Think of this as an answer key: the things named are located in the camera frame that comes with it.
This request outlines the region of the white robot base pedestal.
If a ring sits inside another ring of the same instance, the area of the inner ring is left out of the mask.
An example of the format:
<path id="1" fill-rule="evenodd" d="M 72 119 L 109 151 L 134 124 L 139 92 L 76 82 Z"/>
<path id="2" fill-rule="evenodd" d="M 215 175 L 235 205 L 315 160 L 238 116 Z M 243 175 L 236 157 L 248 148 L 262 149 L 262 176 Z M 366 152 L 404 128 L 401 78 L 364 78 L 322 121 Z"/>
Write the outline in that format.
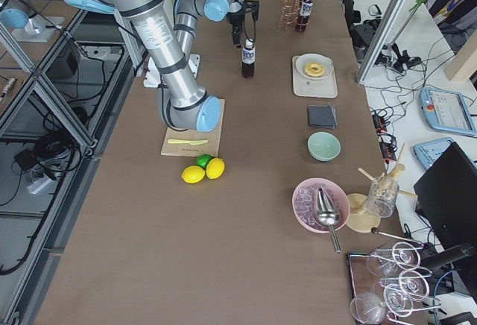
<path id="1" fill-rule="evenodd" d="M 198 69 L 200 65 L 200 55 L 192 54 L 189 57 L 189 67 L 192 71 L 192 74 L 196 78 L 198 75 Z M 164 83 L 165 80 L 162 75 L 159 73 L 154 61 L 151 57 L 148 59 L 147 71 L 145 74 L 145 79 L 143 80 L 143 86 L 145 88 L 156 89 L 161 83 Z"/>

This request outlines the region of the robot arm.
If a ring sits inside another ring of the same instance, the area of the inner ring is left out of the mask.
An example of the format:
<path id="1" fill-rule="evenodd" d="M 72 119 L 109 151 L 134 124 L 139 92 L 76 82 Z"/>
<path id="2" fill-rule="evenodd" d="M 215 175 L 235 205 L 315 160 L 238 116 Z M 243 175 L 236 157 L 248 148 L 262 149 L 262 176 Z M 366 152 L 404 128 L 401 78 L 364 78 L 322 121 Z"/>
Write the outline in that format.
<path id="1" fill-rule="evenodd" d="M 233 1 L 228 0 L 174 0 L 172 5 L 174 30 L 180 30 L 179 15 L 194 18 L 205 16 L 214 22 L 226 18 Z M 25 28 L 39 13 L 28 0 L 1 0 L 1 22 L 11 28 Z"/>
<path id="2" fill-rule="evenodd" d="M 64 0 L 73 7 L 96 13 L 119 14 L 129 20 L 165 82 L 158 108 L 174 128 L 210 132 L 220 120 L 221 103 L 198 85 L 189 66 L 198 18 L 241 21 L 244 0 L 177 0 L 175 23 L 165 12 L 165 0 Z"/>

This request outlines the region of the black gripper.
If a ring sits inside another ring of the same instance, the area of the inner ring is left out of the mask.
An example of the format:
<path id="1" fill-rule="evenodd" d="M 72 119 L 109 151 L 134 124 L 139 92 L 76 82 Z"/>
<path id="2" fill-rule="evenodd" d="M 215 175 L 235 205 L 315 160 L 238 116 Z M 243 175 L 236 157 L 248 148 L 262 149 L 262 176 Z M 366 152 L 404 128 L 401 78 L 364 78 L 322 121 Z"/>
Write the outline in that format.
<path id="1" fill-rule="evenodd" d="M 245 29 L 245 17 L 248 13 L 251 14 L 253 20 L 253 35 L 256 36 L 256 21 L 259 18 L 259 1 L 258 0 L 243 0 L 238 2 L 240 7 L 236 12 L 229 12 L 227 14 L 227 21 L 232 26 L 233 45 L 236 48 L 241 47 L 241 34 Z"/>

